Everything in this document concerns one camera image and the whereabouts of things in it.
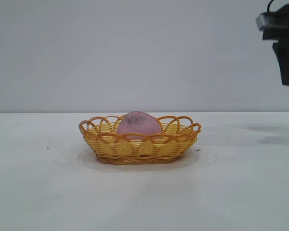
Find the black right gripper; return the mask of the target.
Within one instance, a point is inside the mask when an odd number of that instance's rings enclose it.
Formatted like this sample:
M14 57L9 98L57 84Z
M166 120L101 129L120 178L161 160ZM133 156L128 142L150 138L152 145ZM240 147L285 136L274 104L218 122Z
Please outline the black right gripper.
M273 50L279 64L281 81L289 86L289 3L283 5L276 11L271 11L274 0L270 0L265 16L268 16L269 26L263 31L263 40L274 40Z

